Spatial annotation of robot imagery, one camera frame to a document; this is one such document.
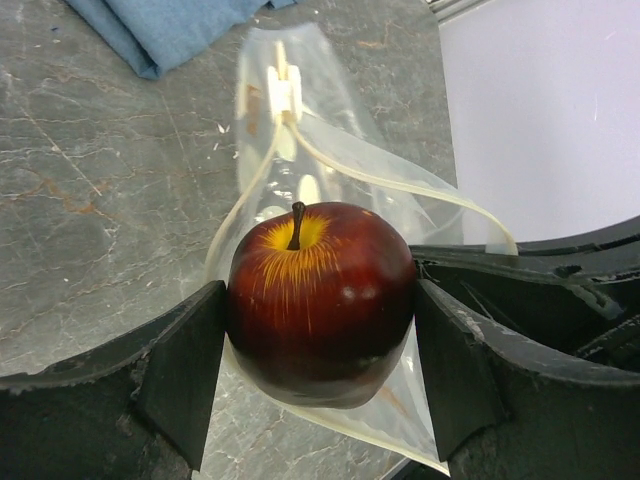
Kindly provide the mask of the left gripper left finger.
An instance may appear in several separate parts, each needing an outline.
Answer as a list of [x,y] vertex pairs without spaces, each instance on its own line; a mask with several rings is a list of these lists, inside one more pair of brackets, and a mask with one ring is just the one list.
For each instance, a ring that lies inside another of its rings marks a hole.
[[225,294],[210,282],[98,347],[3,377],[2,478],[190,478],[209,429]]

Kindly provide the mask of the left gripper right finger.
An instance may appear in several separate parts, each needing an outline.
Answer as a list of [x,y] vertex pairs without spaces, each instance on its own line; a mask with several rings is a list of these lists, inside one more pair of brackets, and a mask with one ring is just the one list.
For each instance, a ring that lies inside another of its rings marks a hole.
[[515,256],[416,246],[416,330],[455,479],[639,475],[639,222]]

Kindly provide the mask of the dark red apple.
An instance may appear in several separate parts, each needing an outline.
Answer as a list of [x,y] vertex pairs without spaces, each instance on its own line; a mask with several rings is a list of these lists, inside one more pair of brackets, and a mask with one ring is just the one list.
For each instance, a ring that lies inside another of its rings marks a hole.
[[404,349],[417,270],[401,234],[343,202],[293,204],[238,245],[227,334],[245,374],[289,405],[351,409]]

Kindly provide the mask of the clear zip top bag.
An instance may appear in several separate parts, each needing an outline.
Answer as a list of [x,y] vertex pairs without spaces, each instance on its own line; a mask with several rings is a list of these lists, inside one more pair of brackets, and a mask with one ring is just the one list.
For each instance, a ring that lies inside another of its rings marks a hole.
[[[345,201],[377,213],[408,244],[484,245],[518,255],[513,236],[491,213],[431,172],[383,149],[316,24],[249,31],[238,60],[236,143],[239,200],[209,247],[206,280],[228,280],[241,238],[290,204]],[[363,406],[293,406],[258,387],[232,353],[223,358],[246,384],[301,418],[395,451],[449,476],[438,459],[416,329],[385,383]]]

